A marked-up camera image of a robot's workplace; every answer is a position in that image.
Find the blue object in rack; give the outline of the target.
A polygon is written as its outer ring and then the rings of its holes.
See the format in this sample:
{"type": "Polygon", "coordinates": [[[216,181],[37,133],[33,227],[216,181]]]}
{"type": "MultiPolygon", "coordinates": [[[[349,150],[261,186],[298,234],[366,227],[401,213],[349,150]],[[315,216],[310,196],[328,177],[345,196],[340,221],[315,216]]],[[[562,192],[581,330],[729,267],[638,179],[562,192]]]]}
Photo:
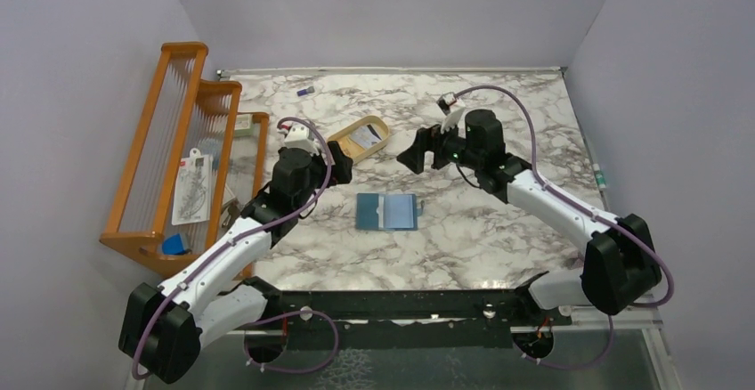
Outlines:
{"type": "Polygon", "coordinates": [[[184,234],[177,233],[167,237],[160,246],[166,256],[183,256],[191,252],[191,246],[184,234]]]}

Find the grey white card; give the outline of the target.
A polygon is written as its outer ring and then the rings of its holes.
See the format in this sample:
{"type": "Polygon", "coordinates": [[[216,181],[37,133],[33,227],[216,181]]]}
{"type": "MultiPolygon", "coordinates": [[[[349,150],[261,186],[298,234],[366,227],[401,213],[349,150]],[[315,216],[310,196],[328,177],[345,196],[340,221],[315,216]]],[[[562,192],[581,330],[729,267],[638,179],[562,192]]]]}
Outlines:
{"type": "Polygon", "coordinates": [[[383,136],[372,124],[356,127],[348,135],[348,138],[364,150],[368,150],[383,141],[383,136]]]}

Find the teal card holder wallet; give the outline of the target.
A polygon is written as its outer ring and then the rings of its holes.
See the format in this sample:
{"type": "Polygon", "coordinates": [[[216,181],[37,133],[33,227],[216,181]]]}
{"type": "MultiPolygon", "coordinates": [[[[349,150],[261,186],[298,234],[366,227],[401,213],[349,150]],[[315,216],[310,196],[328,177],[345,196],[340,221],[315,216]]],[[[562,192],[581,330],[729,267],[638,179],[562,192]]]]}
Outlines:
{"type": "Polygon", "coordinates": [[[359,193],[355,228],[362,231],[415,231],[424,212],[416,194],[359,193]]]}

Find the small purple marker cap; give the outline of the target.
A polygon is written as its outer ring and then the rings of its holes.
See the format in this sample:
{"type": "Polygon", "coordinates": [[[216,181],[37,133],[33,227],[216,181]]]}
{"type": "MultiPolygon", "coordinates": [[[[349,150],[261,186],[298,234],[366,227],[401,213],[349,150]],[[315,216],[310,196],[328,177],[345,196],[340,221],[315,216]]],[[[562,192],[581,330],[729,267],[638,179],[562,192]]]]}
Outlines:
{"type": "Polygon", "coordinates": [[[301,96],[305,96],[305,95],[308,95],[308,94],[312,94],[312,93],[314,93],[314,91],[315,91],[314,87],[313,86],[309,86],[309,87],[307,87],[305,89],[298,90],[296,92],[296,94],[299,97],[301,97],[301,96]]]}

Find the yellow oval tray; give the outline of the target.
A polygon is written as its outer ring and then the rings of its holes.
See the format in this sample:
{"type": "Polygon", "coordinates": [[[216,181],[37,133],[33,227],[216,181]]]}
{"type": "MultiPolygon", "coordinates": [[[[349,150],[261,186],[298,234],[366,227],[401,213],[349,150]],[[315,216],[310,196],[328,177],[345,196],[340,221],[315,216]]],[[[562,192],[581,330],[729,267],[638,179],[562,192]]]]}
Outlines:
{"type": "Polygon", "coordinates": [[[337,142],[356,165],[382,150],[390,136],[391,130],[382,118],[368,115],[333,133],[327,141],[337,142]]]}

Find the orange wooden rack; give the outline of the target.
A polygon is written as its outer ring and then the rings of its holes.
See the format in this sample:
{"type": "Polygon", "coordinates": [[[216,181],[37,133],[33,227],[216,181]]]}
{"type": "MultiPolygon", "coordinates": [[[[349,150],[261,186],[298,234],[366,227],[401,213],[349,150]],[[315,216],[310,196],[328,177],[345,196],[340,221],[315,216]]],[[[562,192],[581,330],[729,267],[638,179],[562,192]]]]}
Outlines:
{"type": "Polygon", "coordinates": [[[254,115],[252,139],[233,136],[242,86],[203,78],[208,48],[201,42],[165,43],[142,107],[100,242],[163,278],[177,274],[221,237],[223,194],[244,202],[263,185],[271,117],[254,115]],[[210,217],[171,224],[179,162],[197,148],[213,157],[210,217]],[[161,253],[163,241],[184,234],[191,252],[161,253]]]}

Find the green white marker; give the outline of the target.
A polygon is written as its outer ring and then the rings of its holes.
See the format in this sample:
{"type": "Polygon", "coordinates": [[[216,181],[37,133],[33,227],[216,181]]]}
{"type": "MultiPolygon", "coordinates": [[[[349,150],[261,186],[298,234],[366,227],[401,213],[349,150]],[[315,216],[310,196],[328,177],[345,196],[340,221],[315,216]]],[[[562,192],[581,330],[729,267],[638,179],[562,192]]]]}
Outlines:
{"type": "Polygon", "coordinates": [[[596,180],[596,184],[599,190],[604,190],[606,188],[605,183],[605,175],[602,171],[602,168],[597,163],[594,163],[592,165],[593,174],[596,180]]]}

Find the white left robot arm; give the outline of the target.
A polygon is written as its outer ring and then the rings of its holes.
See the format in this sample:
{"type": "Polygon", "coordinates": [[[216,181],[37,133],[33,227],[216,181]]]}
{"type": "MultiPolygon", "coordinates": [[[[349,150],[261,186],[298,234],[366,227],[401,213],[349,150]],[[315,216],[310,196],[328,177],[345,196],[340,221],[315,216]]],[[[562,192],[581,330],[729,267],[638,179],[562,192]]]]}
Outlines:
{"type": "Polygon", "coordinates": [[[225,298],[223,287],[266,256],[327,188],[352,177],[353,159],[336,141],[315,151],[281,148],[271,180],[221,239],[160,285],[142,283],[129,295],[118,348],[132,360],[132,377],[154,375],[172,384],[225,332],[251,321],[262,329],[275,324],[280,305],[274,298],[253,288],[225,298]]]}

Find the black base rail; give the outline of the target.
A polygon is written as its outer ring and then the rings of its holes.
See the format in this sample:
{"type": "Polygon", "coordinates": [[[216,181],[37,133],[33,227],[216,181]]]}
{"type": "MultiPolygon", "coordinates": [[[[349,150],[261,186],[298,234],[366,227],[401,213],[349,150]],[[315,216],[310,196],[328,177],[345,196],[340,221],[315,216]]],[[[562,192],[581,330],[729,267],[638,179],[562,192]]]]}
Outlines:
{"type": "Polygon", "coordinates": [[[266,325],[246,325],[246,340],[294,351],[340,349],[510,348],[513,333],[569,325],[557,309],[541,310],[519,289],[284,290],[259,277],[266,325]]]}

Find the white packaged item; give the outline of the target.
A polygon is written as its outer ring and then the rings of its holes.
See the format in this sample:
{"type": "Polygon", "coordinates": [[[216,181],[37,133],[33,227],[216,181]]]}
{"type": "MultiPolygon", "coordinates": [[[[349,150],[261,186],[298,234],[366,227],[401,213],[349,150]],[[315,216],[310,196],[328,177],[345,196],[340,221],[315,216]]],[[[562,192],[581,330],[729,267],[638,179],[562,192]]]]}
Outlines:
{"type": "Polygon", "coordinates": [[[203,223],[210,217],[213,157],[193,148],[179,162],[171,216],[173,226],[203,223]]]}

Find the green white box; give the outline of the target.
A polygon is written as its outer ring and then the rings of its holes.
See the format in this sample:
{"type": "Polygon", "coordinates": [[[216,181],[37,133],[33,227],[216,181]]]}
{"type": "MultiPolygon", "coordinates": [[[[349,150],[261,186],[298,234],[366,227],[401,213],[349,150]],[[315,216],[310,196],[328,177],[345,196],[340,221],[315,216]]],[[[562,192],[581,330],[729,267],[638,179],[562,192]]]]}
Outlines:
{"type": "Polygon", "coordinates": [[[255,121],[253,114],[238,114],[235,119],[233,130],[234,137],[252,136],[255,131],[255,121]]]}

